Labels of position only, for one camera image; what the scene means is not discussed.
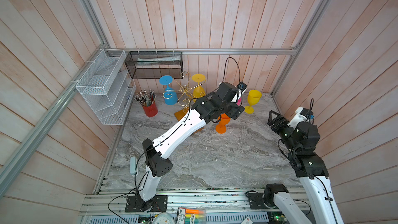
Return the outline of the orange wine glass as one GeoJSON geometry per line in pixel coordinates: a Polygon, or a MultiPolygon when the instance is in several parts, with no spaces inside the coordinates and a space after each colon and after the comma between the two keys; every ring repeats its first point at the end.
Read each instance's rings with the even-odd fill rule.
{"type": "Polygon", "coordinates": [[[230,120],[230,117],[228,117],[226,114],[222,114],[221,117],[219,117],[219,122],[215,127],[215,131],[220,134],[226,133],[226,125],[230,122],[230,120]]]}

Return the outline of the blue wine glass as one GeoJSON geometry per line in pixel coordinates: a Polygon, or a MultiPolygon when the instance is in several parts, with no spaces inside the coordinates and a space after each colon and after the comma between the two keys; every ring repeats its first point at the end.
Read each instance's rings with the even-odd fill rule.
{"type": "Polygon", "coordinates": [[[159,79],[161,85],[166,86],[166,89],[163,92],[163,98],[167,105],[175,105],[178,101],[176,91],[170,87],[170,84],[173,82],[173,78],[170,75],[164,75],[159,79]]]}

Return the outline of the black mesh wall basket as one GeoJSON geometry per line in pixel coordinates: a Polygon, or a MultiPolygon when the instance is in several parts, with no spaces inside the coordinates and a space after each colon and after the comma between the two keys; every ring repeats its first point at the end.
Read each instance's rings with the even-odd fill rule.
{"type": "Polygon", "coordinates": [[[132,79],[160,79],[165,75],[182,79],[181,52],[130,51],[124,63],[132,79]]]}

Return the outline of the red pen cup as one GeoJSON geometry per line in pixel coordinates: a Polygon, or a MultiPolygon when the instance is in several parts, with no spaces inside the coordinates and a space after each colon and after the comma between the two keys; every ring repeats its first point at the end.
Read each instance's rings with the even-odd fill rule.
{"type": "Polygon", "coordinates": [[[154,117],[158,113],[155,101],[153,101],[149,106],[143,106],[143,110],[147,117],[154,117]]]}

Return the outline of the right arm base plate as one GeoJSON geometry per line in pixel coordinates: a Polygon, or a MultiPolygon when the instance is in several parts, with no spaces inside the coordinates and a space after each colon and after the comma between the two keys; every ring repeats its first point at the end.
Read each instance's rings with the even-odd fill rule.
{"type": "Polygon", "coordinates": [[[245,196],[249,200],[251,209],[281,209],[287,210],[293,206],[292,199],[287,191],[270,191],[258,193],[257,191],[248,191],[245,196]]]}

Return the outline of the pink wine glass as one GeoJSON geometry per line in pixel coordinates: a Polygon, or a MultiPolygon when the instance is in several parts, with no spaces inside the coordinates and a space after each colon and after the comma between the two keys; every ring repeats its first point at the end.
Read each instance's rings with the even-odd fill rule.
{"type": "Polygon", "coordinates": [[[238,106],[241,106],[241,102],[242,102],[242,97],[240,97],[240,98],[237,100],[236,104],[237,104],[238,106]]]}

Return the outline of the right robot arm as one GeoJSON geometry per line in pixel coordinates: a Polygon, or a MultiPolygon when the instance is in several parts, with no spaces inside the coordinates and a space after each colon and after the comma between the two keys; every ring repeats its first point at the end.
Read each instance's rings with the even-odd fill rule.
{"type": "MultiPolygon", "coordinates": [[[[316,223],[342,224],[344,221],[333,196],[330,175],[324,161],[315,153],[320,134],[314,124],[313,112],[299,107],[293,119],[288,120],[282,114],[270,111],[267,124],[287,148],[285,157],[305,189],[316,223]]],[[[310,223],[284,185],[268,184],[263,199],[267,207],[280,209],[290,223],[310,223]]]]}

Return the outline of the white mesh wall organizer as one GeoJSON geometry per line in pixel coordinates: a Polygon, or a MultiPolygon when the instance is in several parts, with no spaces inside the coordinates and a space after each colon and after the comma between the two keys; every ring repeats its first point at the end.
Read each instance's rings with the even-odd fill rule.
{"type": "Polygon", "coordinates": [[[103,125],[123,125],[130,109],[136,85],[122,69],[125,60],[124,50],[101,50],[76,85],[103,125]]]}

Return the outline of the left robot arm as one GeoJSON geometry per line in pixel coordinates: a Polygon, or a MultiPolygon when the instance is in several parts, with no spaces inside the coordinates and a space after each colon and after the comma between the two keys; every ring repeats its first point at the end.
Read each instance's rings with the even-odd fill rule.
{"type": "Polygon", "coordinates": [[[137,195],[144,203],[151,201],[162,176],[173,167],[169,157],[191,134],[210,122],[217,122],[223,114],[237,119],[244,107],[237,102],[247,89],[244,82],[237,86],[222,82],[215,92],[190,102],[188,112],[173,127],[154,140],[143,141],[146,175],[137,195]]]}

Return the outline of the small grey remote device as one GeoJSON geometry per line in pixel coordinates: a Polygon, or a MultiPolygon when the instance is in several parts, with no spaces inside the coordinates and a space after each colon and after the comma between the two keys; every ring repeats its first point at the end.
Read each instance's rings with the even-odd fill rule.
{"type": "Polygon", "coordinates": [[[132,176],[136,176],[137,175],[136,163],[137,163],[137,158],[136,157],[131,157],[130,158],[130,174],[132,176]]]}

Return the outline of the white round device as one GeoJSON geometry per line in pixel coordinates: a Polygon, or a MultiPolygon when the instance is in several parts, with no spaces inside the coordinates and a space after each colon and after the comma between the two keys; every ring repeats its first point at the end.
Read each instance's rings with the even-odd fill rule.
{"type": "Polygon", "coordinates": [[[152,224],[175,224],[173,217],[168,213],[160,213],[155,216],[152,224]]]}

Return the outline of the highlighter marker box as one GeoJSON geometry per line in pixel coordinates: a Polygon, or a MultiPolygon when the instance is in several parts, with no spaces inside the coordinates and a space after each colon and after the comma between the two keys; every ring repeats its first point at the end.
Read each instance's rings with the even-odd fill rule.
{"type": "Polygon", "coordinates": [[[196,208],[179,207],[175,224],[205,224],[206,211],[196,208]]]}

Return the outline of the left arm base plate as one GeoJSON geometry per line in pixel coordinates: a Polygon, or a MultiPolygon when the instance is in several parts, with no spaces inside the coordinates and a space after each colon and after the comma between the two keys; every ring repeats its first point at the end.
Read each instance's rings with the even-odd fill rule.
{"type": "Polygon", "coordinates": [[[140,195],[128,196],[126,198],[125,212],[165,212],[167,209],[167,199],[168,197],[166,195],[155,195],[148,201],[144,201],[140,195]]]}

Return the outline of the gold wine glass rack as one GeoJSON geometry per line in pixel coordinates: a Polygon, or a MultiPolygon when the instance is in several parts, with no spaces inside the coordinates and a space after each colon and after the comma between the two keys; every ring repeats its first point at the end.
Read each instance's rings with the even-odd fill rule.
{"type": "Polygon", "coordinates": [[[177,83],[179,89],[175,90],[176,93],[180,93],[177,103],[182,106],[182,110],[176,112],[174,115],[178,121],[180,121],[190,110],[191,100],[196,100],[193,96],[193,88],[198,85],[198,83],[192,80],[192,76],[189,72],[184,71],[181,73],[182,78],[188,78],[188,82],[185,85],[177,83]]]}

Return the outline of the light yellow wine glass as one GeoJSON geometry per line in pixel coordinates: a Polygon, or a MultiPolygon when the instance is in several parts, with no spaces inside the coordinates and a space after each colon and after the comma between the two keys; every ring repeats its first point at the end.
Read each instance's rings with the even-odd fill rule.
{"type": "Polygon", "coordinates": [[[250,90],[247,96],[247,101],[248,101],[248,106],[245,106],[244,112],[247,114],[253,114],[254,113],[254,108],[253,106],[256,105],[260,98],[262,96],[262,93],[258,90],[250,90]]]}

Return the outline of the dark yellow wine glass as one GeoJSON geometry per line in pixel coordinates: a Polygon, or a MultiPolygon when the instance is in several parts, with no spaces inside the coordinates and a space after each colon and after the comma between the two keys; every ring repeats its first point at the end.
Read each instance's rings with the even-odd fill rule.
{"type": "Polygon", "coordinates": [[[202,87],[202,83],[206,82],[206,77],[203,74],[194,74],[192,80],[198,83],[197,86],[193,88],[193,96],[195,98],[201,98],[206,95],[205,89],[202,87]]]}

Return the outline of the pens bundle in cup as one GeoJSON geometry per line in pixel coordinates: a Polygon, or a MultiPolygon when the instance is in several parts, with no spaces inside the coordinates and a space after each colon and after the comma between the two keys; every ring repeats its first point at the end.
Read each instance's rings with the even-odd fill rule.
{"type": "Polygon", "coordinates": [[[143,107],[151,106],[155,102],[156,93],[153,90],[139,91],[134,95],[134,99],[143,107]]]}

